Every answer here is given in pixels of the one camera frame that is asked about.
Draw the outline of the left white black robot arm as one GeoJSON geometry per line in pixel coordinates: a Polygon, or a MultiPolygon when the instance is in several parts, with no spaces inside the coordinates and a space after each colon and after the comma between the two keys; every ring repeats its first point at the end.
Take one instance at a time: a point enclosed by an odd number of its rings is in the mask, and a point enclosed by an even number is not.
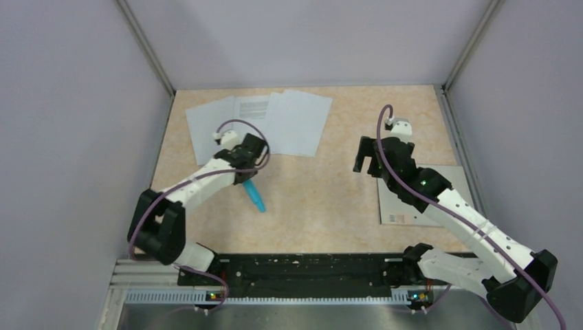
{"type": "Polygon", "coordinates": [[[130,250],[141,250],[162,265],[194,270],[204,284],[216,282],[220,265],[215,252],[186,238],[186,217],[228,186],[244,184],[258,173],[257,160],[267,155],[267,142],[234,131],[217,135],[219,150],[191,176],[163,191],[144,190],[127,234],[130,250]]]}

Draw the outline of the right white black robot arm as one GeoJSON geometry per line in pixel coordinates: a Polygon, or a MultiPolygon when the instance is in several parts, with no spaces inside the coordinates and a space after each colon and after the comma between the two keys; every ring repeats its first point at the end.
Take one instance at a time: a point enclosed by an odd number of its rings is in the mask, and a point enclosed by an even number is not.
{"type": "Polygon", "coordinates": [[[462,258],[419,243],[404,252],[403,273],[412,283],[426,278],[443,281],[486,299],[506,320],[522,322],[544,300],[558,308],[548,293],[557,258],[548,250],[534,252],[511,239],[477,212],[443,175],[418,167],[412,158],[413,143],[397,137],[360,139],[353,170],[380,178],[398,199],[453,233],[475,255],[462,258]]]}

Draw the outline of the cyan marker pen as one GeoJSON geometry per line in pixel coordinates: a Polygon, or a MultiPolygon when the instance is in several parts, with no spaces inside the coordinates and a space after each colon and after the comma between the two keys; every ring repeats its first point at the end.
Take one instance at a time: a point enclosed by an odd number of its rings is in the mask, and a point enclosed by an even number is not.
{"type": "Polygon", "coordinates": [[[266,207],[263,198],[259,190],[254,185],[253,181],[251,179],[248,179],[247,181],[243,182],[242,185],[243,188],[245,189],[247,196],[249,197],[250,201],[254,204],[254,206],[257,208],[257,210],[259,212],[265,212],[266,207]]]}

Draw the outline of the lower right paper sheet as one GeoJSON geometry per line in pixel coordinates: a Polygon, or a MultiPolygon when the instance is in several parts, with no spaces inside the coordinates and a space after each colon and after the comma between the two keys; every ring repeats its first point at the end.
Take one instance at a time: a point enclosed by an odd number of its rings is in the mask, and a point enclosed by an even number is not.
{"type": "Polygon", "coordinates": [[[281,154],[279,146],[279,113],[282,110],[281,102],[283,99],[282,93],[273,92],[269,96],[269,102],[266,109],[265,129],[263,133],[267,138],[270,153],[281,154]]]}

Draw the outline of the printed white paper sheet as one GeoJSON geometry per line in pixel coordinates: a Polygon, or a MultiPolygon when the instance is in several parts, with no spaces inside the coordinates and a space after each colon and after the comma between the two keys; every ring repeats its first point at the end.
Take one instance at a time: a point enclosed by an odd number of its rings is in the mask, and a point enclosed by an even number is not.
{"type": "Polygon", "coordinates": [[[234,99],[234,116],[249,122],[265,133],[270,121],[269,103],[269,95],[236,97],[234,99]]]}

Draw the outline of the top right paper sheet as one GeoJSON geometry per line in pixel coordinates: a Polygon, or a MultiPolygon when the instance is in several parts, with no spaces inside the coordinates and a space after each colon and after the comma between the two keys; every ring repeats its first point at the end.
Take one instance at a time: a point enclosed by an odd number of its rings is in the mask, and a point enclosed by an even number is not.
{"type": "Polygon", "coordinates": [[[333,99],[286,89],[279,113],[281,155],[315,157],[333,99]]]}

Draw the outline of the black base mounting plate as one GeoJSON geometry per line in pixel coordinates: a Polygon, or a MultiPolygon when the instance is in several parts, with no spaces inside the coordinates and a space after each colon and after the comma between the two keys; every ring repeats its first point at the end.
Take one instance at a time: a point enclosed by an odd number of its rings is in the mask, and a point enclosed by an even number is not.
{"type": "Polygon", "coordinates": [[[211,278],[186,271],[179,286],[217,286],[225,281],[231,298],[384,298],[393,289],[428,280],[402,260],[401,253],[220,254],[211,278]]]}

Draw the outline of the aluminium rail frame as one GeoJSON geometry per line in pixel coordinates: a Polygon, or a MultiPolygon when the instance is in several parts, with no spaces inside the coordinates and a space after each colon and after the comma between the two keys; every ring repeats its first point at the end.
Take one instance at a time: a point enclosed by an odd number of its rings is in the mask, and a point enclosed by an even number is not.
{"type": "Polygon", "coordinates": [[[211,278],[202,276],[200,285],[187,284],[185,271],[172,265],[160,265],[156,261],[116,261],[108,290],[134,289],[217,289],[220,284],[211,278]]]}

